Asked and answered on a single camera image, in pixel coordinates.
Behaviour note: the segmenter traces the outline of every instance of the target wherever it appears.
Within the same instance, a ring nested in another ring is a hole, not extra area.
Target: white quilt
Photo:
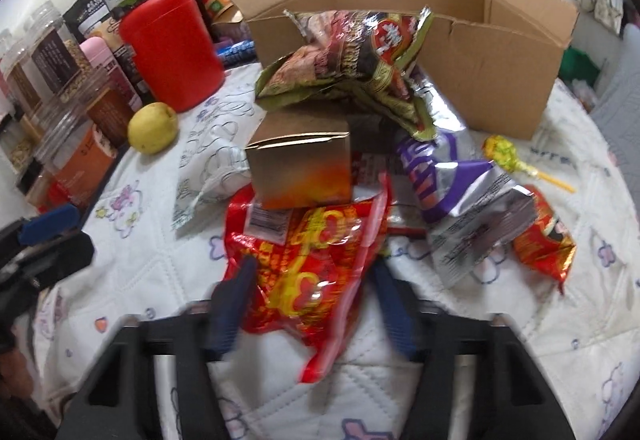
[[[217,96],[255,81],[258,65],[239,68]],[[34,323],[36,362],[47,410],[60,418],[101,346],[126,314],[158,319],[206,298],[226,267],[224,204],[188,228],[171,231],[178,163],[203,105],[180,118],[180,140],[160,156],[124,157],[84,230],[94,264],[61,283]],[[640,242],[634,205],[607,144],[559,83],[539,131],[521,156],[577,188],[569,195],[537,182],[577,241],[566,296],[556,284],[496,250],[453,290],[443,290],[424,241],[389,240],[390,264],[420,294],[476,318],[510,314],[566,411],[578,440],[611,424],[640,374]],[[316,385],[297,384],[310,352],[286,332],[241,334],[237,349],[212,367],[234,439],[391,440],[399,436],[419,366],[395,354],[374,294],[367,293],[353,339]],[[170,358],[161,360],[165,438],[180,438]],[[465,437],[472,360],[460,359],[454,433]]]

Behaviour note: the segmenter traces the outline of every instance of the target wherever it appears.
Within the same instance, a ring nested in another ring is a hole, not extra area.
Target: snack bag
[[[433,138],[431,117],[402,78],[416,59],[433,18],[389,12],[285,11],[308,41],[264,70],[256,102],[274,110],[305,99],[355,98],[419,140]]]
[[[533,185],[525,188],[533,193],[538,217],[513,240],[513,250],[522,263],[557,280],[558,289],[564,295],[564,282],[574,262],[574,239],[542,193]]]
[[[258,258],[258,287],[244,322],[249,333],[281,328],[316,350],[301,382],[321,380],[342,351],[356,315],[356,296],[386,233],[386,174],[375,197],[344,206],[265,211],[249,185],[226,214],[225,278],[245,254]]]
[[[534,200],[478,153],[465,123],[424,71],[416,67],[409,82],[429,107],[437,135],[418,142],[402,132],[397,152],[427,223],[434,269],[450,288],[533,223]]]

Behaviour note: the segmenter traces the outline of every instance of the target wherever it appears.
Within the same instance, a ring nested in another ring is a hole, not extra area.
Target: yellow lollipop
[[[513,142],[510,142],[503,136],[490,136],[487,140],[484,141],[482,151],[484,152],[485,157],[487,157],[489,160],[493,160],[507,173],[522,171],[523,173],[526,173],[533,178],[546,180],[547,182],[557,185],[558,187],[565,189],[570,193],[575,193],[575,189],[569,184],[562,182],[561,180],[558,180],[551,175],[543,173],[535,167],[520,160],[518,157],[518,151],[513,145]]]

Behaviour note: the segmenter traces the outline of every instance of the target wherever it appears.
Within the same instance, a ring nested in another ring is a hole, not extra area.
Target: silver foil bag
[[[437,135],[418,142],[406,132],[396,147],[427,223],[434,268],[450,288],[496,245],[536,219],[532,193],[478,152],[460,116],[420,68],[408,79],[427,103]]]

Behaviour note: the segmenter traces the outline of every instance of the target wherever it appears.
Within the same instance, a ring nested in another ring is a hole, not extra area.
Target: red container
[[[185,112],[212,96],[225,69],[195,0],[149,0],[120,22],[142,78],[160,102]]]

